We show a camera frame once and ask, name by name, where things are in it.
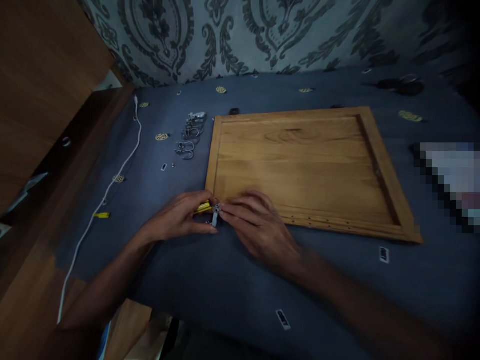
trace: patterned wallpaper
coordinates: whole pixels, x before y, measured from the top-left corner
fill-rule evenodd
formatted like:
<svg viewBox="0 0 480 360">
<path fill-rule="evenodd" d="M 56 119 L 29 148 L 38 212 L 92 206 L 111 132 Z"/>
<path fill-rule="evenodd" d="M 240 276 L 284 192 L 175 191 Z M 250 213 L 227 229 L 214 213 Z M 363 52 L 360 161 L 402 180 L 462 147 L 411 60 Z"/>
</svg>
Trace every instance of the patterned wallpaper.
<svg viewBox="0 0 480 360">
<path fill-rule="evenodd" d="M 78 2 L 140 87 L 404 61 L 459 81 L 472 58 L 445 0 Z"/>
</svg>

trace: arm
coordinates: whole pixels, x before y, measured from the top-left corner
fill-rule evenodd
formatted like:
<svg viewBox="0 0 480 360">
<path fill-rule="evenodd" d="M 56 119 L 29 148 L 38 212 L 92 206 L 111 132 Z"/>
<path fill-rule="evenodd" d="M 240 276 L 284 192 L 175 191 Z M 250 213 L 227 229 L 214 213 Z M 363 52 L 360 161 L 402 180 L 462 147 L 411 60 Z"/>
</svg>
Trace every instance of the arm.
<svg viewBox="0 0 480 360">
<path fill-rule="evenodd" d="M 78 296 L 48 338 L 41 359 L 93 359 L 103 330 L 124 302 L 129 286 L 153 245 L 188 234 L 216 234 L 193 221 L 201 203 L 215 199 L 210 191 L 183 193 L 146 222 L 117 258 Z"/>
<path fill-rule="evenodd" d="M 270 199 L 257 191 L 222 204 L 248 251 L 279 275 L 326 300 L 363 340 L 386 359 L 449 359 L 449 346 L 419 320 L 298 246 Z"/>
</svg>

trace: hand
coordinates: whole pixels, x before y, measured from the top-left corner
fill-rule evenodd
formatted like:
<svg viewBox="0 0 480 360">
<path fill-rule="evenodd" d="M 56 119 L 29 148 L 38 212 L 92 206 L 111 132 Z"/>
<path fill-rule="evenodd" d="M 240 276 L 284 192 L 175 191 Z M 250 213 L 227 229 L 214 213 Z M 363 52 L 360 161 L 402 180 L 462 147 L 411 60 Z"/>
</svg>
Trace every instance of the hand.
<svg viewBox="0 0 480 360">
<path fill-rule="evenodd" d="M 193 221 L 194 211 L 206 203 L 215 205 L 208 190 L 184 192 L 173 198 L 165 207 L 148 220 L 140 229 L 149 242 L 168 240 L 189 234 L 216 234 L 217 229 L 206 223 Z"/>
<path fill-rule="evenodd" d="M 299 258 L 299 247 L 270 198 L 258 191 L 220 205 L 220 217 L 235 229 L 240 241 L 256 259 L 284 273 Z"/>
</svg>

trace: white cable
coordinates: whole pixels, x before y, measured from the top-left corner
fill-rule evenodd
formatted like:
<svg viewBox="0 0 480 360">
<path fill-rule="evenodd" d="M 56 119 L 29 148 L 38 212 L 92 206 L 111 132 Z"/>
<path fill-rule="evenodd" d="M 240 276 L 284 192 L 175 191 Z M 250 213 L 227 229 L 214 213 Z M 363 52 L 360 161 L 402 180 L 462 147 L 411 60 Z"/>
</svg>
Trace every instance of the white cable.
<svg viewBox="0 0 480 360">
<path fill-rule="evenodd" d="M 101 199 L 100 201 L 100 204 L 97 206 L 97 208 L 95 209 L 95 211 L 93 212 L 94 214 L 98 213 L 100 208 L 102 207 L 102 205 L 104 204 L 104 201 L 107 199 L 107 195 L 110 191 L 110 188 L 112 187 L 112 185 L 115 183 L 115 179 L 117 179 L 121 174 L 122 174 L 122 170 L 124 169 L 125 165 L 129 162 L 129 160 L 132 158 L 132 156 L 135 154 L 135 152 L 137 151 L 137 149 L 139 148 L 139 145 L 140 145 L 140 134 L 142 133 L 142 124 L 140 123 L 140 120 L 139 120 L 139 117 L 138 117 L 138 108 L 139 108 L 139 100 L 137 98 L 137 95 L 135 95 L 135 117 L 133 118 L 133 121 L 137 121 L 138 122 L 138 125 L 140 125 L 140 130 L 138 131 L 138 142 L 136 143 L 136 146 L 135 148 L 133 149 L 133 151 L 131 152 L 130 156 L 125 160 L 125 162 L 123 163 L 123 165 L 121 166 L 120 170 L 118 171 L 118 174 L 113 178 L 112 182 L 110 183 L 110 185 L 108 185 L 108 187 L 106 188 L 106 191 L 105 191 L 105 195 L 103 196 L 103 198 Z M 88 226 L 86 227 L 86 230 L 85 232 L 83 233 L 83 235 L 81 236 L 80 238 L 80 241 L 78 242 L 77 246 L 76 246 L 76 249 L 75 249 L 75 253 L 73 254 L 73 259 L 71 261 L 71 265 L 70 265 L 70 270 L 68 271 L 68 273 L 66 274 L 66 278 L 65 278 L 65 281 L 63 282 L 63 288 L 61 289 L 61 298 L 60 298 L 60 308 L 58 309 L 58 319 L 57 319 L 57 324 L 60 323 L 60 320 L 62 320 L 62 310 L 64 308 L 64 300 L 65 300 L 65 290 L 67 288 L 67 282 L 69 280 L 69 277 L 70 275 L 72 274 L 72 270 L 74 269 L 74 266 L 75 266 L 75 261 L 77 261 L 77 256 L 79 254 L 79 249 L 80 249 L 80 245 L 82 245 L 82 242 L 84 241 L 85 237 L 87 236 L 87 233 L 89 232 L 90 230 L 90 226 L 92 226 L 92 222 L 94 221 L 94 216 L 92 214 L 91 218 L 90 218 L 90 222 L 88 223 Z"/>
</svg>

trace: blue bedsheet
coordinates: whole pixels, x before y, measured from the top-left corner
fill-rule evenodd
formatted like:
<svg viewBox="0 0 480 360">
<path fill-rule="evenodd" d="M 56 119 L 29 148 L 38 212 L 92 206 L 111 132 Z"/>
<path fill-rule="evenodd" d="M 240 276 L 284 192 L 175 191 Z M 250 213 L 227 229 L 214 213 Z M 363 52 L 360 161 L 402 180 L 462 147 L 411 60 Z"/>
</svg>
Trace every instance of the blue bedsheet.
<svg viewBox="0 0 480 360">
<path fill-rule="evenodd" d="M 418 168 L 408 146 L 414 142 L 472 142 L 480 122 L 474 110 L 427 68 L 411 65 L 311 72 L 292 76 L 260 74 L 137 91 L 143 125 L 141 144 L 115 184 L 108 204 L 109 219 L 96 219 L 79 253 L 73 276 L 91 280 L 121 250 L 139 227 L 173 195 L 204 188 L 214 122 L 231 108 L 240 113 L 369 106 L 377 121 L 403 191 L 424 238 L 422 245 L 290 227 L 295 239 L 314 249 L 345 273 L 393 300 L 434 329 L 461 339 L 475 323 L 476 287 L 480 280 L 478 235 L 462 234 L 451 224 Z M 403 97 L 361 86 L 384 78 L 416 73 L 425 90 Z M 226 94 L 216 87 L 223 86 Z M 314 88 L 309 93 L 300 88 Z M 116 121 L 88 183 L 92 193 L 78 205 L 57 251 L 57 266 L 67 269 L 92 211 L 137 141 L 132 121 L 133 99 Z M 174 142 L 190 112 L 210 119 L 192 160 L 174 153 Z M 424 121 L 401 118 L 399 111 Z M 155 136 L 172 133 L 157 141 Z M 168 164 L 166 171 L 160 171 Z M 390 250 L 390 264 L 379 261 L 379 247 Z M 229 335 L 286 358 L 369 359 L 359 341 L 324 304 L 256 263 L 225 224 L 216 236 L 189 236 L 157 246 L 131 290 L 131 298 L 187 323 Z M 275 311 L 282 309 L 291 330 L 284 331 Z"/>
</svg>

